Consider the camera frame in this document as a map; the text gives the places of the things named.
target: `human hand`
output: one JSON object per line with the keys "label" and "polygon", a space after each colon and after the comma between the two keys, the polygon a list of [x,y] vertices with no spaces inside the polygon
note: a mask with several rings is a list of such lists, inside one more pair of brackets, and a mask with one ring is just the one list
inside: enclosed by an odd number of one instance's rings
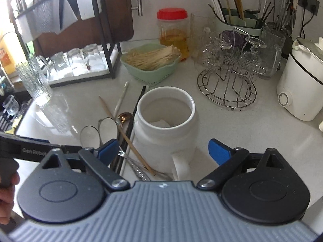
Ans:
{"label": "human hand", "polygon": [[15,185],[19,181],[19,174],[16,172],[12,176],[11,185],[8,188],[0,188],[0,224],[7,225],[9,223],[11,210],[14,206]]}

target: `black metal shelf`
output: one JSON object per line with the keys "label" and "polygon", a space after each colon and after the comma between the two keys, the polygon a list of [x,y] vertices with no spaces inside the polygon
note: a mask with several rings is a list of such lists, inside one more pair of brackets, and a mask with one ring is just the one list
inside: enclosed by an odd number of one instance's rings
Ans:
{"label": "black metal shelf", "polygon": [[[18,14],[18,16],[15,19],[18,19],[24,15],[26,15],[27,13],[32,12],[35,8],[37,8],[39,5],[47,2],[49,0],[40,0],[38,1],[36,4],[32,5],[31,7],[27,8],[25,11],[21,12]],[[104,56],[106,58],[107,64],[108,64],[108,68],[109,68],[109,73],[108,74],[104,74],[101,76],[94,76],[94,77],[88,77],[88,78],[82,78],[82,79],[78,79],[78,80],[74,80],[74,81],[67,81],[67,82],[61,82],[61,83],[56,83],[55,85],[52,85],[52,87],[58,87],[58,86],[65,86],[67,84],[73,84],[73,83],[79,83],[79,82],[84,82],[84,81],[91,81],[91,80],[97,80],[97,79],[103,79],[103,78],[112,78],[114,79],[116,77],[116,72],[117,72],[117,68],[119,66],[119,61],[120,61],[120,57],[121,57],[121,47],[120,47],[120,43],[113,41],[112,39],[112,35],[111,35],[111,28],[110,28],[110,24],[109,24],[109,17],[108,17],[108,12],[107,12],[107,8],[106,8],[106,4],[105,4],[105,0],[100,0],[101,2],[101,13],[99,12],[99,7],[98,7],[98,2],[97,0],[92,0],[92,5],[93,5],[93,11],[94,11],[94,18],[96,19],[96,24],[97,24],[97,28],[100,34],[100,41],[101,41],[101,46],[104,52]],[[10,0],[7,0],[7,4],[9,7],[9,10],[11,11],[11,15],[13,16],[13,9],[10,6]],[[26,58],[28,59],[29,57],[29,50],[26,46],[26,44],[23,42],[22,37],[20,35],[20,33],[18,32],[18,28],[15,22],[15,19],[13,22],[14,26],[15,26],[15,31],[16,34],[18,36],[20,45],[23,48],[23,51],[25,53]],[[107,37],[104,34],[104,29],[103,29],[103,23],[106,27],[105,31],[107,34]],[[118,56],[117,59],[115,61],[115,63],[112,65],[111,62],[111,54],[112,51],[115,47],[115,45],[117,45],[117,50],[118,50]]]}

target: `green plastic basket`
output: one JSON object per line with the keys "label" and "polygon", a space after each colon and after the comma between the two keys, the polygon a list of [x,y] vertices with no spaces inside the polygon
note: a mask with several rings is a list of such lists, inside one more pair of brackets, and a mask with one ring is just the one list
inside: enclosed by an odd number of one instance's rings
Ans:
{"label": "green plastic basket", "polygon": [[[166,46],[157,43],[148,43],[143,46],[135,48],[139,52],[150,52],[157,49],[164,48]],[[178,62],[180,61],[180,56],[171,64],[165,65],[163,67],[158,68],[157,70],[153,71],[144,71],[140,70],[130,64],[127,64],[124,59],[127,57],[127,54],[121,56],[121,63],[127,68],[128,72],[137,80],[147,84],[149,86],[154,86],[165,78],[170,76],[176,69]]]}

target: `kettle button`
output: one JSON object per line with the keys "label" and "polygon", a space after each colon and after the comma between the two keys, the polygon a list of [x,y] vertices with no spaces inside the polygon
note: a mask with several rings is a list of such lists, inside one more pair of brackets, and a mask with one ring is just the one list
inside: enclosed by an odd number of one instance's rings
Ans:
{"label": "kettle button", "polygon": [[278,102],[282,107],[288,107],[292,104],[292,95],[290,92],[281,92],[278,96]]}

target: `white ceramic jar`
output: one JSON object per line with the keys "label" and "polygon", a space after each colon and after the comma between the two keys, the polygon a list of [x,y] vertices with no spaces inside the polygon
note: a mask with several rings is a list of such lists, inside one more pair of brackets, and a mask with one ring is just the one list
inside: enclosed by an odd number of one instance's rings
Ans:
{"label": "white ceramic jar", "polygon": [[191,180],[198,134],[198,114],[192,97],[176,87],[159,87],[138,103],[134,119],[136,148],[157,171],[175,180]]}

